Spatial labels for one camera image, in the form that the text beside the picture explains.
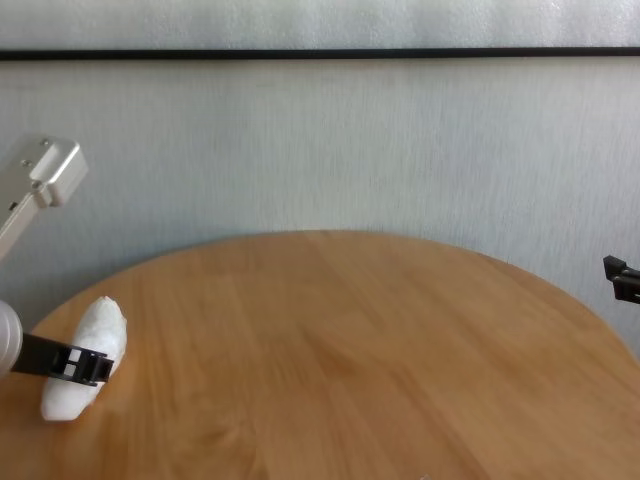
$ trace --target round table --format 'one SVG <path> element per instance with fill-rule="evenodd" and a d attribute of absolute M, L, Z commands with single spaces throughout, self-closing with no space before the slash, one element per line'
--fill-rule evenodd
<path fill-rule="evenodd" d="M 640 478 L 640 369 L 598 317 L 486 256 L 391 235 L 262 235 L 157 258 L 108 295 L 120 369 L 76 421 L 0 383 L 2 478 Z"/>

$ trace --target white wall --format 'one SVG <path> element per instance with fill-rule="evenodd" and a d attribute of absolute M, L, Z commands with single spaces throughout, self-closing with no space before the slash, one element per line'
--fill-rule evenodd
<path fill-rule="evenodd" d="M 160 252 L 237 234 L 372 229 L 537 273 L 640 352 L 637 59 L 0 64 L 0 150 L 77 139 L 91 172 L 1 265 L 28 325 Z"/>

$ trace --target black stripe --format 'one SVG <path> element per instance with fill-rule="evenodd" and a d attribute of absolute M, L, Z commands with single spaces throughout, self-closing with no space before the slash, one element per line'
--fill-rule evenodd
<path fill-rule="evenodd" d="M 364 60 L 408 58 L 630 57 L 640 47 L 390 48 L 324 50 L 1 50 L 0 61 Z"/>

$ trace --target wood grain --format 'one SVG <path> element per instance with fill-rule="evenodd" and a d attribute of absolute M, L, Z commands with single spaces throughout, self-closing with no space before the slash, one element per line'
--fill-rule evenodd
<path fill-rule="evenodd" d="M 76 296 L 129 320 L 121 369 L 69 424 L 0 384 L 7 479 L 640 478 L 640 369 L 541 279 L 465 250 L 344 232 L 179 252 Z"/>

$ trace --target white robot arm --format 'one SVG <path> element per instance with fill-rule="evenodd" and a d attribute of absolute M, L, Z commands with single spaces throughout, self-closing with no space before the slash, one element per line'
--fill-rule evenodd
<path fill-rule="evenodd" d="M 87 170 L 71 140 L 30 135 L 14 146 L 0 170 L 0 261 L 38 211 L 63 205 Z M 103 353 L 24 333 L 16 312 L 0 301 L 0 377 L 14 371 L 96 386 L 107 381 L 112 363 Z"/>

